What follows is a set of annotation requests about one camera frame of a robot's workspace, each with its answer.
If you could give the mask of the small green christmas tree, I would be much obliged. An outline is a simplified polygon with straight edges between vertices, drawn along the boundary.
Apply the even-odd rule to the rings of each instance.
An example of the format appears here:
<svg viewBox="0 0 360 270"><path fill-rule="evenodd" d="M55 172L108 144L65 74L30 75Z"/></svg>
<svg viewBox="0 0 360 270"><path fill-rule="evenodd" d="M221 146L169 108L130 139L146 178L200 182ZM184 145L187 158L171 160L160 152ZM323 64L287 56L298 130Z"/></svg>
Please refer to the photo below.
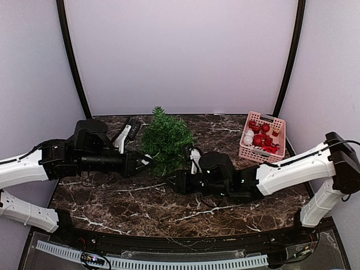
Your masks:
<svg viewBox="0 0 360 270"><path fill-rule="evenodd" d="M142 136L141 150L152 157L151 173L163 177L171 172L187 167L185 146L196 143L186 122L174 115L168 115L158 106L152 111L153 119Z"/></svg>

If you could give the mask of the pink plastic basket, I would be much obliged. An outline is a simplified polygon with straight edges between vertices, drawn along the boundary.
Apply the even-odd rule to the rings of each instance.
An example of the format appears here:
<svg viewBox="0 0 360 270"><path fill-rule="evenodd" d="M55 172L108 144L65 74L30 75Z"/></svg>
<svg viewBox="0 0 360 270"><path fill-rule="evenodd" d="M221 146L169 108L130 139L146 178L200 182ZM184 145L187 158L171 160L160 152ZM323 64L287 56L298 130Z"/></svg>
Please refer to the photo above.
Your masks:
<svg viewBox="0 0 360 270"><path fill-rule="evenodd" d="M275 163L285 157L286 122L251 111L240 139L238 156L257 163Z"/></svg>

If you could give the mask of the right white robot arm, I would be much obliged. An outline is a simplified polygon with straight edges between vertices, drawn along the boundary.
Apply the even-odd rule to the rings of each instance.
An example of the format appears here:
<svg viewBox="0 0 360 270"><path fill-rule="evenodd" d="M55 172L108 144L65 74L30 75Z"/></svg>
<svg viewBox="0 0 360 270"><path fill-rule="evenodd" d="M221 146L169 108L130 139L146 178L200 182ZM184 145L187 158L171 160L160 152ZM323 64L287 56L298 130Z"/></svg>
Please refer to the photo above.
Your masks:
<svg viewBox="0 0 360 270"><path fill-rule="evenodd" d="M322 178L321 188L296 214L295 226L287 232L292 244L299 244L321 219L343 200L359 191L359 160L353 140L337 133L326 134L325 142L299 155L275 163L237 170L227 154L202 153L186 147L191 169L180 169L165 180L177 194L218 195L240 204L252 203L277 191Z"/></svg>

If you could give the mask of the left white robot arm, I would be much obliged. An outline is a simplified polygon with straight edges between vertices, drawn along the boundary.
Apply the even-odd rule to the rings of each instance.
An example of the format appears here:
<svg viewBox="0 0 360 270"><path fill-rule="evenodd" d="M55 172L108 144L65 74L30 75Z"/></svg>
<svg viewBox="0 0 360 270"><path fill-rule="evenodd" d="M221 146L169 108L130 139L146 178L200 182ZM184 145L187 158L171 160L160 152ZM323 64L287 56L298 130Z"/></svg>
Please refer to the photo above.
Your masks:
<svg viewBox="0 0 360 270"><path fill-rule="evenodd" d="M34 146L28 153L1 161L1 216L57 233L67 245L79 241L70 213L61 209L43 208L19 199L7 188L32 182L60 180L80 176L83 172L118 173L128 178L152 165L152 158L138 151L127 150L134 141L141 123L128 117L113 138L108 126L97 119L80 120L68 139L50 139Z"/></svg>

